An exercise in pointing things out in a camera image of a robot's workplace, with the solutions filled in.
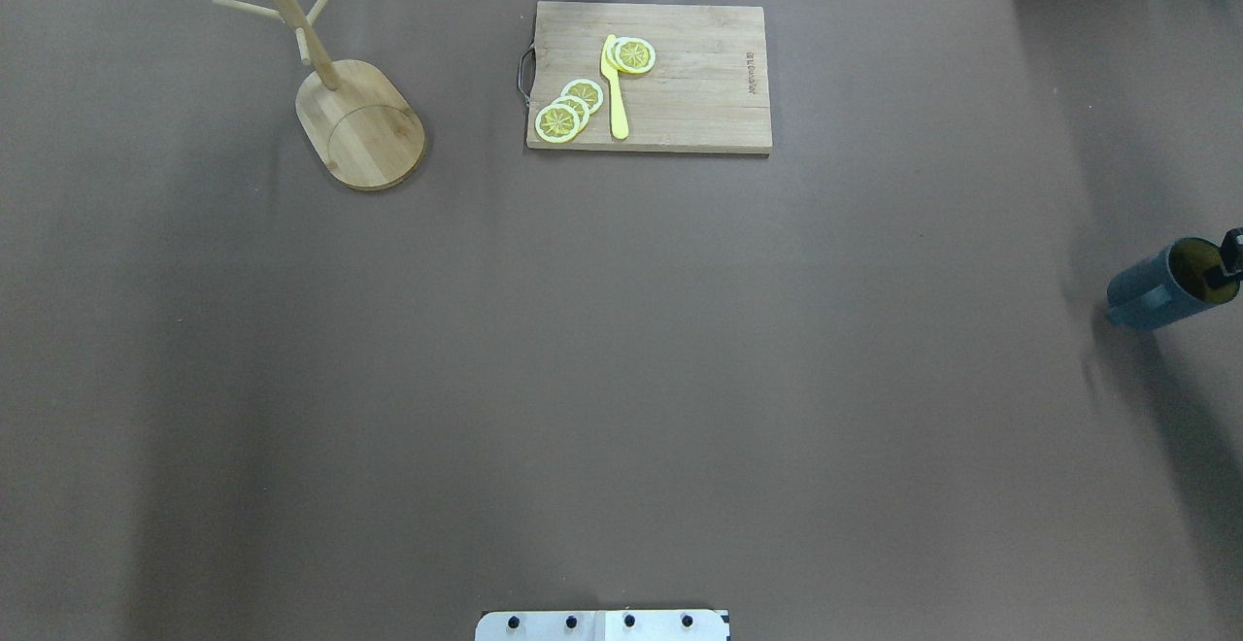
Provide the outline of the blue cup yellow inside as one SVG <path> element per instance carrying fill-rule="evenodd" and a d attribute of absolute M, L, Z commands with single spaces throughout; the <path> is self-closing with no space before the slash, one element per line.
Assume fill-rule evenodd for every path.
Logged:
<path fill-rule="evenodd" d="M 1108 320 L 1136 330 L 1158 330 L 1229 304 L 1241 292 L 1241 278 L 1231 278 L 1226 288 L 1207 288 L 1202 280 L 1203 270 L 1221 266 L 1221 243 L 1177 239 L 1158 253 L 1127 266 L 1108 286 Z"/>

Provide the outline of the wooden cup storage rack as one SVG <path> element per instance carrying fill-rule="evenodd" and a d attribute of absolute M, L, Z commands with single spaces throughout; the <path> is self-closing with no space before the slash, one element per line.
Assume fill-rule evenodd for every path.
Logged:
<path fill-rule="evenodd" d="M 416 171 L 428 152 L 428 135 L 416 111 L 382 70 L 367 61 L 332 58 L 316 22 L 329 0 L 310 10 L 298 0 L 271 0 L 271 7 L 249 1 L 213 0 L 218 7 L 271 17 L 293 35 L 302 65 L 311 75 L 295 96 L 295 113 L 329 175 L 360 193 L 397 186 Z"/>

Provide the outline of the yellow plastic knife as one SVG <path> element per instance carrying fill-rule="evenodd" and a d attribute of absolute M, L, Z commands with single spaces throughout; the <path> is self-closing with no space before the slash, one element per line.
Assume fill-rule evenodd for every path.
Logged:
<path fill-rule="evenodd" d="M 622 99 L 622 80 L 619 80 L 619 73 L 617 73 L 617 71 L 605 65 L 602 53 L 599 58 L 599 73 L 608 84 L 610 135 L 617 138 L 618 142 L 624 142 L 626 140 L 626 137 L 629 137 L 630 130 L 629 120 L 626 120 L 624 99 Z"/>

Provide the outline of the lemon slice top right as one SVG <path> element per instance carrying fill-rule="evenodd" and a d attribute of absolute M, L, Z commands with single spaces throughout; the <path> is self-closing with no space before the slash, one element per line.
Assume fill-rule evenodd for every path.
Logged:
<path fill-rule="evenodd" d="M 648 75 L 655 66 L 656 52 L 645 39 L 618 36 L 610 48 L 610 61 L 622 73 Z"/>

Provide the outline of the bamboo cutting board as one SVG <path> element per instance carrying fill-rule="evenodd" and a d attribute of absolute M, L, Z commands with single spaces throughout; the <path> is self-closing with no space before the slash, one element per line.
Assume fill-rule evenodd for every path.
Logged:
<path fill-rule="evenodd" d="M 607 35 L 645 39 L 648 75 L 620 73 L 629 137 L 610 135 L 608 84 L 599 73 Z M 594 80 L 604 104 L 561 150 L 768 155 L 773 147 L 762 7 L 539 1 L 534 76 L 525 142 L 549 150 L 534 116 L 573 80 Z"/>

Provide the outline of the lemon slice under knife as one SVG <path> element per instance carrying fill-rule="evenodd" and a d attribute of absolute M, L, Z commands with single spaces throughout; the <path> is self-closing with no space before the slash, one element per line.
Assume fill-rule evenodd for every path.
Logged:
<path fill-rule="evenodd" d="M 604 47 L 602 48 L 602 56 L 605 65 L 610 66 L 617 73 L 624 73 L 624 66 L 617 61 L 617 35 L 609 35 L 605 40 Z"/>

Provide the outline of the lemon slice middle left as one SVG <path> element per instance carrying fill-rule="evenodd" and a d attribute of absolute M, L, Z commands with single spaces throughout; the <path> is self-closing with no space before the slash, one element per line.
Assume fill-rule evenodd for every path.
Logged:
<path fill-rule="evenodd" d="M 554 101 L 554 106 L 568 107 L 573 111 L 579 127 L 585 125 L 590 118 L 590 104 L 585 99 L 574 94 L 563 94 Z"/>

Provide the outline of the lemon slice front left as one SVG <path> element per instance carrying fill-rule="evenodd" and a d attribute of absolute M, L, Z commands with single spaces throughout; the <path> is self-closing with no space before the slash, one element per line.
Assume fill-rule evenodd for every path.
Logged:
<path fill-rule="evenodd" d="M 546 144 L 567 144 L 582 129 L 583 120 L 576 106 L 554 102 L 534 116 L 534 133 Z"/>

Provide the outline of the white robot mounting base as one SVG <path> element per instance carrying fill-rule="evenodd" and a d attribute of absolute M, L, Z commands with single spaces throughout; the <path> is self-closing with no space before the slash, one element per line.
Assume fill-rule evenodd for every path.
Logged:
<path fill-rule="evenodd" d="M 731 640 L 728 612 L 712 609 L 485 612 L 475 640 Z"/>

